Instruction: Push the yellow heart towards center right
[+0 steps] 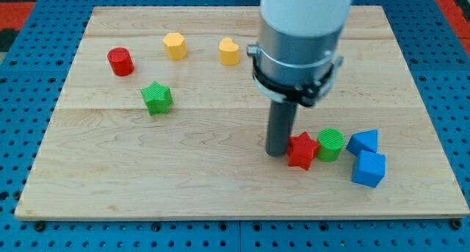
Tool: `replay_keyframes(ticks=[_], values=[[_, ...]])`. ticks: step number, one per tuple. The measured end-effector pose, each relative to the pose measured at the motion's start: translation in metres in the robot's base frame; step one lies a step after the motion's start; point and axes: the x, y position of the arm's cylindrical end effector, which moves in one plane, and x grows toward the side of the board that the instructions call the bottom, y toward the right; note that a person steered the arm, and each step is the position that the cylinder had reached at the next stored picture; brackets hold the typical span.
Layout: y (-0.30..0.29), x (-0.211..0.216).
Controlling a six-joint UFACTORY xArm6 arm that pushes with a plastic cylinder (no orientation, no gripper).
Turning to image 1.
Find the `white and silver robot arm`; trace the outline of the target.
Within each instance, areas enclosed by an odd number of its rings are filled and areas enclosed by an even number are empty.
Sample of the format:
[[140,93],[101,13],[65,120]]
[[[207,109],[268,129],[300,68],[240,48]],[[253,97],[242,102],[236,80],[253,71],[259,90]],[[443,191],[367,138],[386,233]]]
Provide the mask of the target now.
[[260,0],[257,43],[247,46],[253,78],[273,101],[288,101],[304,87],[329,91],[322,84],[350,11],[352,0]]

